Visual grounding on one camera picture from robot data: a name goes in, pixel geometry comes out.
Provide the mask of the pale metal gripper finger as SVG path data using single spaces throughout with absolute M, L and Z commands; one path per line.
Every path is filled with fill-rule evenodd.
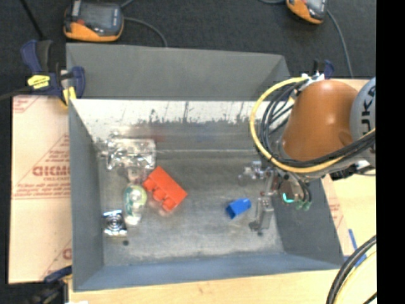
M 262 236 L 270 228 L 271 218 L 274 214 L 272 200 L 269 197 L 259 197 L 256 206 L 256 216 L 249 223 L 249 228 L 257 235 Z
M 255 160 L 244 166 L 237 177 L 238 185 L 246 186 L 253 181 L 265 181 L 268 179 L 268 171 L 261 161 Z

